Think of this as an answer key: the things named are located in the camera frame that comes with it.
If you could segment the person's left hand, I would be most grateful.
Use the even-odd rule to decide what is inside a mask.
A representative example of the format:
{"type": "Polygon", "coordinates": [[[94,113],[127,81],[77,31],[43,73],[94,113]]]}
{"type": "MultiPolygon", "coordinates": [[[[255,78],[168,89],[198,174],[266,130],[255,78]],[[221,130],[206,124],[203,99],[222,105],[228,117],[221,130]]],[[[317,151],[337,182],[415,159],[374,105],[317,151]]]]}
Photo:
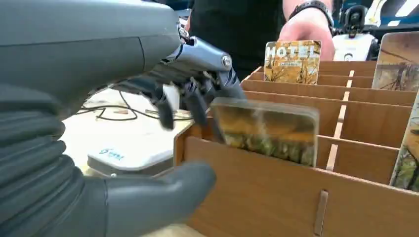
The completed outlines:
{"type": "Polygon", "coordinates": [[[335,46],[326,15],[317,8],[307,8],[296,14],[281,29],[278,41],[319,40],[322,61],[332,61],[335,46]]]}

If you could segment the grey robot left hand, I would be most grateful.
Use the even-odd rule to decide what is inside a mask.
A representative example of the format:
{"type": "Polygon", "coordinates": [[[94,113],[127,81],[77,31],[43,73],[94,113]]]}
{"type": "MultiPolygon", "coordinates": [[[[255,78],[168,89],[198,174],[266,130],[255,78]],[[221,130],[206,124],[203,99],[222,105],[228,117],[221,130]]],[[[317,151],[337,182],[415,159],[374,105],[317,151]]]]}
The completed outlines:
{"type": "Polygon", "coordinates": [[[206,163],[162,176],[85,176],[63,120],[111,86],[133,88],[173,129],[163,85],[199,125],[216,97],[244,98],[232,57],[191,37],[169,6],[142,0],[0,3],[0,234],[138,237],[187,219],[216,182],[206,163]]]}

